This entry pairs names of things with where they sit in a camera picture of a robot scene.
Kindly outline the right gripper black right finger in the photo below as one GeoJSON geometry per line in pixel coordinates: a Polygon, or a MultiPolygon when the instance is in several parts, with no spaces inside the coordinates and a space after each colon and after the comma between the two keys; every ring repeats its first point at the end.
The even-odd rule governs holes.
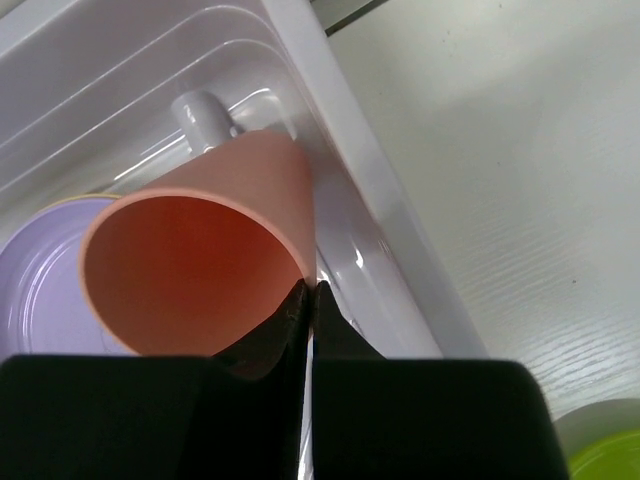
{"type": "Polygon", "coordinates": [[[388,359],[314,292],[318,479],[565,479],[542,391],[502,360],[388,359]]]}

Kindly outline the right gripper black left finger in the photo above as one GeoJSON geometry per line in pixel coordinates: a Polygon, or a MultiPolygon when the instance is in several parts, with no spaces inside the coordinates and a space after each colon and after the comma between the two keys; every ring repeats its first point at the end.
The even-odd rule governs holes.
{"type": "Polygon", "coordinates": [[[1,366],[5,479],[293,479],[307,287],[211,357],[14,356],[1,366]]]}

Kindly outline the coral plastic cup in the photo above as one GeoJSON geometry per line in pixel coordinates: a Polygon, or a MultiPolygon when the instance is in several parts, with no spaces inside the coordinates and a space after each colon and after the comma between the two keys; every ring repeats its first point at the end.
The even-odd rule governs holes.
{"type": "Polygon", "coordinates": [[[80,285],[130,351],[216,354],[314,286],[310,160],[289,135],[244,133],[106,207],[79,254],[80,285]]]}

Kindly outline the purple plastic plate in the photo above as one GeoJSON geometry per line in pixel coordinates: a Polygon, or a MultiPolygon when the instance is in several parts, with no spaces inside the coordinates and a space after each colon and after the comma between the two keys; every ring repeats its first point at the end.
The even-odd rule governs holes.
{"type": "Polygon", "coordinates": [[[115,201],[66,199],[32,216],[1,249],[1,358],[129,355],[91,312],[78,273],[82,237],[115,201]]]}

